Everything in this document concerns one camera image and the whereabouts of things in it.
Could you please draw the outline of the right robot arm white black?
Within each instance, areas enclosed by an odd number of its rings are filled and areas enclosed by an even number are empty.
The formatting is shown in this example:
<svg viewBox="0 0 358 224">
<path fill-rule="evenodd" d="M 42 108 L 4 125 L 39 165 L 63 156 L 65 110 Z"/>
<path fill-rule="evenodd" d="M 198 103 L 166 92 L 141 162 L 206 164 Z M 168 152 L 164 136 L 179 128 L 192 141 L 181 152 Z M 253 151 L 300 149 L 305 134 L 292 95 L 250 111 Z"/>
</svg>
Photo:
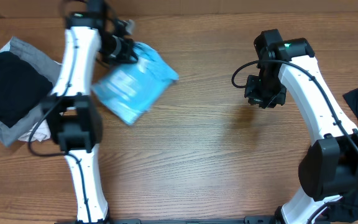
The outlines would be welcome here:
<svg viewBox="0 0 358 224">
<path fill-rule="evenodd" d="M 358 128 L 345 115 L 304 38 L 283 40 L 276 30 L 254 40 L 258 75 L 244 85 L 249 104 L 283 105 L 291 94 L 311 139 L 298 167 L 300 188 L 271 216 L 248 216 L 246 223 L 322 223 L 323 213 L 358 190 Z"/>
</svg>

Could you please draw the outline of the light blue printed t-shirt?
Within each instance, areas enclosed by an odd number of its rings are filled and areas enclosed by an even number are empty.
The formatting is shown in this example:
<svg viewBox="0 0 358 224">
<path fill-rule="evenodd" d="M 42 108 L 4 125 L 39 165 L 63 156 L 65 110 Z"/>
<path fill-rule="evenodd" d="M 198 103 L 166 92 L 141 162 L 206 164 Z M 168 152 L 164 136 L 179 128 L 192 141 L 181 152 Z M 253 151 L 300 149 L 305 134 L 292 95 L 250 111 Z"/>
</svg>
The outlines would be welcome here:
<svg viewBox="0 0 358 224">
<path fill-rule="evenodd" d="M 179 76 L 149 45 L 137 42 L 135 64 L 121 64 L 92 87 L 98 100 L 127 125 L 148 111 Z"/>
</svg>

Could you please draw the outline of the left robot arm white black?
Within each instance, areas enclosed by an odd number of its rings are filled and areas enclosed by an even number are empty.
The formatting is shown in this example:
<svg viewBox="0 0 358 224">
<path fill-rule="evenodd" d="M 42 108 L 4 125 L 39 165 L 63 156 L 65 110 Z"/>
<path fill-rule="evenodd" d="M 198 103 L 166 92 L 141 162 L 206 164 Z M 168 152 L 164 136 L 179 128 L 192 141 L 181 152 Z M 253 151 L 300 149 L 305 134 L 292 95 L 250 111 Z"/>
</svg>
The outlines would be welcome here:
<svg viewBox="0 0 358 224">
<path fill-rule="evenodd" d="M 91 99 L 91 82 L 97 54 L 120 63 L 136 63 L 132 20 L 106 18 L 97 12 L 75 12 L 67 20 L 65 51 L 60 76 L 42 102 L 51 137 L 69 166 L 77 201 L 76 223 L 110 223 L 103 194 L 98 152 L 102 140 L 101 116 Z"/>
</svg>

